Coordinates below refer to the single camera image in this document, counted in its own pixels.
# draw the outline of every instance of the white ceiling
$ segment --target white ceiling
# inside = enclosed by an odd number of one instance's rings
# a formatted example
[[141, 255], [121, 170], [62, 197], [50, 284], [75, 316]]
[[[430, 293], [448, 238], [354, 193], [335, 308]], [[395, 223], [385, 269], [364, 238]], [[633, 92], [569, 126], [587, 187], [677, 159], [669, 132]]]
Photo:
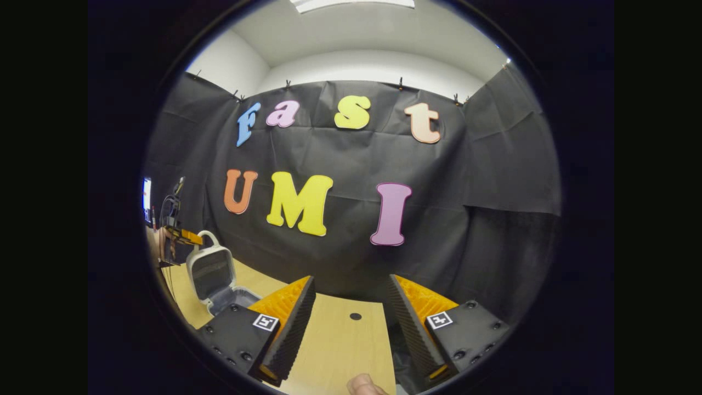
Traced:
[[426, 56], [486, 82], [507, 59], [466, 20], [429, 0], [416, 0], [415, 9], [341, 4], [304, 14], [289, 0], [276, 0], [232, 30], [270, 67], [320, 53], [376, 49]]

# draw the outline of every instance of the orange letter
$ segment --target orange letter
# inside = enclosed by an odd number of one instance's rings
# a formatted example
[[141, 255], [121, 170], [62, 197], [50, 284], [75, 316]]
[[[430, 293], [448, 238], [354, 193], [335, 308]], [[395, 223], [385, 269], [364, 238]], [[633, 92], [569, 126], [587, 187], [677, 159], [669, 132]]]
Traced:
[[241, 214], [249, 208], [249, 200], [251, 199], [251, 187], [253, 180], [258, 178], [258, 173], [255, 171], [244, 172], [244, 193], [241, 194], [241, 202], [234, 201], [234, 188], [237, 186], [237, 180], [241, 176], [241, 172], [236, 169], [227, 171], [227, 185], [224, 187], [224, 205], [227, 210], [234, 214]]
[[427, 103], [419, 103], [411, 105], [404, 109], [404, 113], [409, 115], [409, 124], [412, 130], [412, 136], [420, 143], [433, 144], [440, 138], [438, 131], [432, 131], [429, 119], [439, 119], [439, 113], [429, 111]]

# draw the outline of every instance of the purple letter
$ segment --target purple letter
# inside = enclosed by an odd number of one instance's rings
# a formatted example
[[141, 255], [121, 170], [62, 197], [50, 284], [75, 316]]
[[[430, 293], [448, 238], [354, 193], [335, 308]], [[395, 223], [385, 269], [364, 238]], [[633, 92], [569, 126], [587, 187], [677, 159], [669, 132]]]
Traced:
[[400, 183], [379, 183], [376, 190], [380, 193], [380, 219], [371, 242], [375, 245], [401, 245], [404, 242], [404, 236], [399, 232], [402, 212], [412, 189]]

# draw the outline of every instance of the black backdrop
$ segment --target black backdrop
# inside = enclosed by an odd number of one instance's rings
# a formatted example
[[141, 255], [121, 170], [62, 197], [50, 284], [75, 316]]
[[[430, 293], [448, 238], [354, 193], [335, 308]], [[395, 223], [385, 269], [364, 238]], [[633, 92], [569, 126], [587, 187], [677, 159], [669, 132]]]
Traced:
[[[363, 129], [334, 123], [337, 103], [348, 95], [371, 100]], [[295, 123], [266, 125], [275, 105], [288, 100], [300, 103]], [[251, 137], [237, 147], [237, 120], [254, 103], [261, 109]], [[416, 103], [439, 113], [432, 121], [437, 143], [411, 135], [404, 109]], [[223, 202], [228, 169], [258, 172], [240, 215]], [[266, 222], [276, 171], [290, 172], [298, 190], [315, 174], [333, 179], [324, 237]], [[560, 210], [548, 123], [512, 65], [458, 106], [408, 86], [352, 81], [301, 84], [239, 102], [188, 75], [161, 111], [145, 175], [155, 202], [185, 176], [183, 226], [213, 231], [235, 258], [269, 276], [291, 283], [311, 274], [324, 294], [385, 302], [395, 273], [459, 303], [475, 298], [512, 324], [548, 270]], [[396, 247], [369, 241], [382, 182], [412, 188], [402, 219], [405, 243]]]
[[[218, 18], [243, 15], [242, 3], [88, 3], [89, 393], [253, 391], [246, 380], [217, 380], [224, 370], [206, 365], [211, 361], [183, 336], [182, 323], [161, 310], [166, 300], [149, 280], [142, 221], [134, 214], [138, 158], [172, 72], [180, 74], [216, 37]], [[554, 129], [566, 200], [555, 265], [533, 309], [485, 369], [443, 389], [613, 393], [614, 4], [471, 3], [479, 11], [463, 2], [456, 12], [473, 18], [517, 63], [530, 64], [529, 77], [541, 82], [537, 94]]]

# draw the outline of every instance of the pink letter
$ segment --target pink letter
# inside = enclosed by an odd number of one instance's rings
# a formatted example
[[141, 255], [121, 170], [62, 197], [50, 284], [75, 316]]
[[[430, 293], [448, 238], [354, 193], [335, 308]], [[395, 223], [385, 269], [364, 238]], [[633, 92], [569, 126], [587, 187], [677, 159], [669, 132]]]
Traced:
[[299, 108], [300, 103], [294, 100], [280, 102], [275, 106], [277, 111], [271, 112], [268, 118], [266, 118], [265, 123], [272, 127], [276, 125], [279, 127], [289, 127], [295, 122], [295, 114], [298, 112]]
[[400, 234], [404, 202], [412, 195], [412, 189], [400, 183], [379, 183], [380, 219], [378, 230], [371, 236], [375, 245], [401, 245], [404, 236]]

